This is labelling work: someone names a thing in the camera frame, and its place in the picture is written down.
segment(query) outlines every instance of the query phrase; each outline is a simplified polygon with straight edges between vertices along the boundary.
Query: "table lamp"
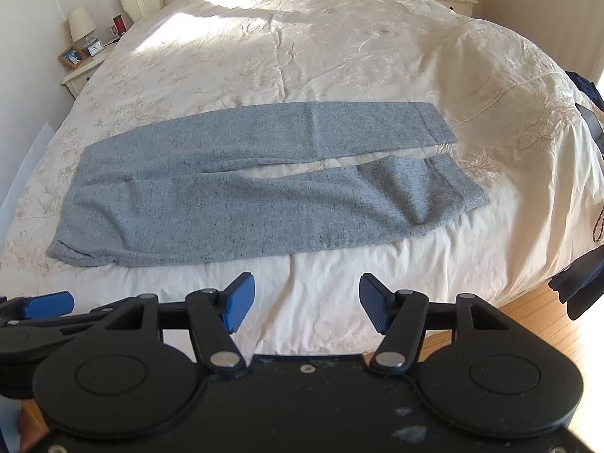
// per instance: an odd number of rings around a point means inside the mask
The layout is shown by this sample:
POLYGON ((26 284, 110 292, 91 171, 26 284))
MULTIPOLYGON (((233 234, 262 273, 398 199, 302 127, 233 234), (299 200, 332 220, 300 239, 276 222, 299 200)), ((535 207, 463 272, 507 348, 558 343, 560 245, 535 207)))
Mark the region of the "table lamp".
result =
POLYGON ((79 6, 69 14, 69 29, 71 30, 71 38, 73 42, 78 42, 80 39, 87 37, 94 29, 97 28, 94 20, 83 6, 79 6))

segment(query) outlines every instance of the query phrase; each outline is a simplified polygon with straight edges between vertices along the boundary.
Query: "blue gripper pad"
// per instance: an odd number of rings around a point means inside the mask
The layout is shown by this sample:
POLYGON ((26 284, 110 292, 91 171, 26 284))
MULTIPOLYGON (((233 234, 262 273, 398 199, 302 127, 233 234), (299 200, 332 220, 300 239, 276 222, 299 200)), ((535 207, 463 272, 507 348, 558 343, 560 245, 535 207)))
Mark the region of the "blue gripper pad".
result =
POLYGON ((23 309, 25 318, 53 318, 74 309, 74 297, 68 291, 30 298, 23 309))
POLYGON ((223 296, 228 297, 223 322, 229 333, 237 332, 254 302, 255 295, 256 284, 249 272, 244 272, 223 291, 223 296))
POLYGON ((393 320, 388 308, 394 304, 395 296, 373 274, 363 274, 359 282, 359 299, 375 329, 386 334, 393 320))

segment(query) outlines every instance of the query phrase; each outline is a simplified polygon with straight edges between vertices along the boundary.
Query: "bedspread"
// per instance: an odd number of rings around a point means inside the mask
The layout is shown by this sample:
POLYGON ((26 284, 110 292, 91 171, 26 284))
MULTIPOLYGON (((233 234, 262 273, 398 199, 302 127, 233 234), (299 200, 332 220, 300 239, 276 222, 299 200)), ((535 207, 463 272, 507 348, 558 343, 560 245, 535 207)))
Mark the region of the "bedspread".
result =
MULTIPOLYGON (((534 44, 432 0, 176 0, 137 22, 77 98, 19 201, 0 289, 68 289, 86 310, 149 291, 184 299, 250 271, 257 298, 235 337, 246 354, 372 350, 381 336, 359 304, 364 272, 435 301, 473 292, 503 304, 596 247, 601 157, 576 102, 593 110, 534 44), (451 154, 488 205, 372 247, 135 269, 47 256, 88 144, 203 111, 325 100, 434 103, 458 142, 398 154, 451 154)), ((246 173, 276 177, 385 155, 246 173)))

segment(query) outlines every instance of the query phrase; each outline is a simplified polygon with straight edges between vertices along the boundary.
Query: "red object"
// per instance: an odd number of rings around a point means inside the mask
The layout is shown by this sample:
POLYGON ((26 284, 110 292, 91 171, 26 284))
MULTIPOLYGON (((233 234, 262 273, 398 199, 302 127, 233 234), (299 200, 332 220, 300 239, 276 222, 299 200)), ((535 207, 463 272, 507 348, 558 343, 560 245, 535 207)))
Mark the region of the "red object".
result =
POLYGON ((122 37, 126 33, 126 24, 121 15, 114 17, 114 23, 116 24, 117 33, 122 37))

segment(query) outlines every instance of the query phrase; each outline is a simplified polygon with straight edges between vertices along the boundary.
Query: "photograph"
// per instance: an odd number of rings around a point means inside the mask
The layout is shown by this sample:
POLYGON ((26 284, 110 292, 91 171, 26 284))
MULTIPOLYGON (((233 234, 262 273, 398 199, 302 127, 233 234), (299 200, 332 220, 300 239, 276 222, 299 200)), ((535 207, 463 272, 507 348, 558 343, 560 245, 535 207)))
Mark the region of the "photograph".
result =
POLYGON ((75 46, 70 46, 59 55, 59 61, 61 63, 65 63, 71 68, 77 68, 86 60, 87 57, 88 56, 86 56, 84 51, 81 49, 78 49, 75 46))

